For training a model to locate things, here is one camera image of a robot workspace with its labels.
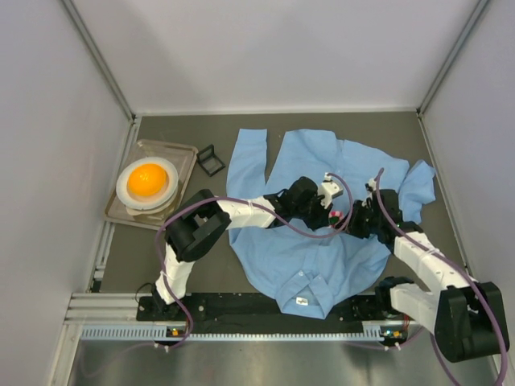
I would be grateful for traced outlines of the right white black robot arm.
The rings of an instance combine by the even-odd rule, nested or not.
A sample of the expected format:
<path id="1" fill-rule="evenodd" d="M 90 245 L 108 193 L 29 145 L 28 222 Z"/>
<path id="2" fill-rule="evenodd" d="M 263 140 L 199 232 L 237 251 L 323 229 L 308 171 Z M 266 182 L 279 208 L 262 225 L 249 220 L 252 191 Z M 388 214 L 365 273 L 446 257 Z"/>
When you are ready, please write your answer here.
<path id="1" fill-rule="evenodd" d="M 409 316 L 433 335 L 440 353 L 452 363 L 508 351 L 500 289 L 461 273 L 415 222 L 405 221 L 396 191 L 373 183 L 365 188 L 367 198 L 355 201 L 344 217 L 347 234 L 376 238 L 427 287 L 422 290 L 407 277 L 387 277 L 375 289 L 376 313 Z"/>

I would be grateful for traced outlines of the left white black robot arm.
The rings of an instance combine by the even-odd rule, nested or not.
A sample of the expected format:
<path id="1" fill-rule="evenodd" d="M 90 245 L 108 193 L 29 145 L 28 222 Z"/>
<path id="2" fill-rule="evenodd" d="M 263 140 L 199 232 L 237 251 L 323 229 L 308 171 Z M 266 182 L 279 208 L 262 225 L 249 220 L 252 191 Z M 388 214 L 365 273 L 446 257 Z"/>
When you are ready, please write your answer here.
<path id="1" fill-rule="evenodd" d="M 204 257 L 225 231 L 240 228 L 293 228 L 301 220 L 315 231 L 330 225 L 333 199 L 343 187 L 329 174 L 321 184 L 307 177 L 297 179 L 278 193 L 256 199 L 216 197 L 203 189 L 171 215 L 159 229 L 164 247 L 162 268 L 152 289 L 154 307 L 165 314 L 184 297 L 186 284 L 196 261 Z"/>

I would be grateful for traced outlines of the pink flower brooch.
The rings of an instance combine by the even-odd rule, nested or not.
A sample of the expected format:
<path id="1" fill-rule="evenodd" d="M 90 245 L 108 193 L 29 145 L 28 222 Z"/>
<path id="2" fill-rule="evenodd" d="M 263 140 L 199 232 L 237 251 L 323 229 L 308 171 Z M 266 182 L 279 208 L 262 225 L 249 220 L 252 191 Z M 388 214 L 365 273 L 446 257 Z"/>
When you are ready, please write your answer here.
<path id="1" fill-rule="evenodd" d="M 331 228 L 339 228 L 345 219 L 342 211 L 331 211 L 328 216 L 328 224 Z"/>

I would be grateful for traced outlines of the light blue button shirt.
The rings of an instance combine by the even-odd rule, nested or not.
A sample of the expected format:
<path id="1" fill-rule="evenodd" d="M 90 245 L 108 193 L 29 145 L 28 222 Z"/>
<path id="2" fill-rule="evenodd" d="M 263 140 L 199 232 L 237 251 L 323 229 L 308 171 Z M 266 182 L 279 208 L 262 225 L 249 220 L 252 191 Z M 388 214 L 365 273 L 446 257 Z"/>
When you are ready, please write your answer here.
<path id="1" fill-rule="evenodd" d="M 350 193 L 335 201 L 349 209 L 364 199 L 365 185 L 379 177 L 383 189 L 395 190 L 406 221 L 419 222 L 422 206 L 435 199 L 435 170 L 424 161 L 410 164 L 383 151 L 331 131 L 300 129 L 285 134 L 272 170 L 266 169 L 267 132 L 241 129 L 229 164 L 227 194 L 254 199 L 277 193 L 305 176 L 320 182 L 332 172 Z M 332 236 L 326 229 L 311 232 L 301 220 L 274 229 L 229 231 L 229 243 L 250 284 L 273 298 L 285 314 L 324 319 L 332 307 L 368 289 L 383 272 L 389 250 L 376 237 Z"/>

